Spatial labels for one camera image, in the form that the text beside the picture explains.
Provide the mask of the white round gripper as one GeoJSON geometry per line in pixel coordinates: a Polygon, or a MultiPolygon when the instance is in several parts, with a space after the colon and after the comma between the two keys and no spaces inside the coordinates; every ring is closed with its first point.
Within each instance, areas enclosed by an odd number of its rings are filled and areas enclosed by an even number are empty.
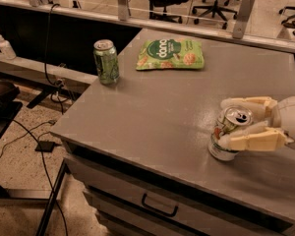
{"type": "Polygon", "coordinates": [[[248,108],[255,119],[265,119],[272,111],[272,126],[275,128],[270,127],[268,121],[253,124],[222,136],[217,142],[220,147],[236,151],[275,151],[287,143],[288,147],[295,149],[295,96],[278,103],[269,96],[232,97],[220,102],[222,109],[229,106],[248,108]]]}

